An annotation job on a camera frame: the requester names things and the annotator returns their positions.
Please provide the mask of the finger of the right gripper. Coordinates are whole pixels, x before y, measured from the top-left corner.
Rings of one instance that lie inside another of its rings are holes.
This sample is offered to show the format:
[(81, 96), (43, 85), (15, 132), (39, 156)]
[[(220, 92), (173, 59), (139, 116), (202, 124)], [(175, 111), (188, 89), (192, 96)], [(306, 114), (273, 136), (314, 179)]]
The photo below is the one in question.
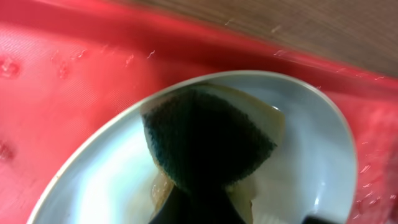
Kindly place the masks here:
[(341, 224), (330, 218), (319, 217), (315, 215), (307, 215), (301, 224)]

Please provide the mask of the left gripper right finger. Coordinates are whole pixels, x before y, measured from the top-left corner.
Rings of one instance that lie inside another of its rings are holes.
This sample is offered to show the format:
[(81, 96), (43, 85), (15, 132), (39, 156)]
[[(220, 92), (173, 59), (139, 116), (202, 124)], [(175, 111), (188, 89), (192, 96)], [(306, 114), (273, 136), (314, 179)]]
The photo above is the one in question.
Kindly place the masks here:
[(202, 223), (245, 224), (228, 194), (221, 189), (206, 190), (198, 195), (198, 217)]

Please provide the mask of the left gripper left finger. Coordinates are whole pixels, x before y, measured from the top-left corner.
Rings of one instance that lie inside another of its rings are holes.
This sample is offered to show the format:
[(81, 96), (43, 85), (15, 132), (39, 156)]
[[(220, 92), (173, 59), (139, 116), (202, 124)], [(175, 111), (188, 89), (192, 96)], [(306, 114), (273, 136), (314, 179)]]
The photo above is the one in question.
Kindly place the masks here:
[(149, 224), (187, 224), (191, 208), (188, 195), (174, 186), (163, 206)]

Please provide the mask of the green yellow sponge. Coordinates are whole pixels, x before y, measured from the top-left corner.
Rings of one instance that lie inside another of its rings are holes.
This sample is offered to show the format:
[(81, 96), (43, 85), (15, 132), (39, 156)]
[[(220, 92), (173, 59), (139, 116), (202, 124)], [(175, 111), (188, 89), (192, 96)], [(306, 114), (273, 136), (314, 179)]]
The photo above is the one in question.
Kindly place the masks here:
[[(260, 99), (214, 84), (156, 96), (141, 106), (140, 114), (156, 166), (190, 199), (188, 223), (202, 223), (200, 193), (221, 189), (228, 194), (230, 186), (270, 158), (285, 123), (280, 110)], [(234, 208), (245, 221), (245, 209)]]

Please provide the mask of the light blue plate back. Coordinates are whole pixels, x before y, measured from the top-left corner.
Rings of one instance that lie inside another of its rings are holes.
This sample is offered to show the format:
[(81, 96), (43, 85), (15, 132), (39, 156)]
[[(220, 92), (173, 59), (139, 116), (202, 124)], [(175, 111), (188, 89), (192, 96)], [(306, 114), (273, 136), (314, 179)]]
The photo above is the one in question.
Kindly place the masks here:
[[(349, 217), (357, 178), (352, 132), (322, 92), (274, 72), (237, 70), (180, 83), (208, 82), (259, 98), (285, 116), (280, 148), (249, 178), (254, 223), (333, 223)], [(36, 203), (29, 223), (148, 223), (154, 216), (152, 161), (136, 103), (106, 123), (64, 163)]]

